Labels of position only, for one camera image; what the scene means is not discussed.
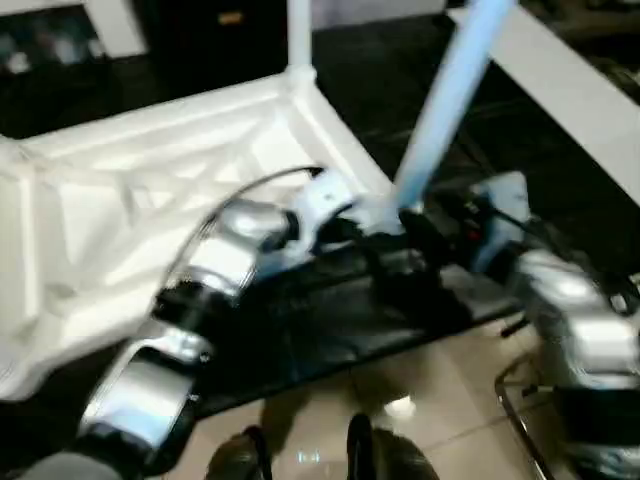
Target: glossy floor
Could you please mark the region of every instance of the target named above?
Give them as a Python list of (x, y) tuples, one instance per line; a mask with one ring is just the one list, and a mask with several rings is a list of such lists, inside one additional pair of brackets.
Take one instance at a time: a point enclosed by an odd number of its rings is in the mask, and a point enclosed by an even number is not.
[[(261, 425), (274, 453), (275, 479), (343, 480), (351, 417), (368, 413), (375, 425), (412, 440), (442, 480), (534, 479), (535, 472), (493, 393), (495, 376), (535, 349), (533, 332), (508, 340), (494, 322), (440, 342), (201, 422), (170, 480), (204, 478), (215, 449), (249, 425)], [(520, 375), (534, 375), (533, 367)], [(518, 408), (543, 451), (557, 451), (554, 412), (541, 397)], [(570, 478), (550, 459), (558, 480)]]

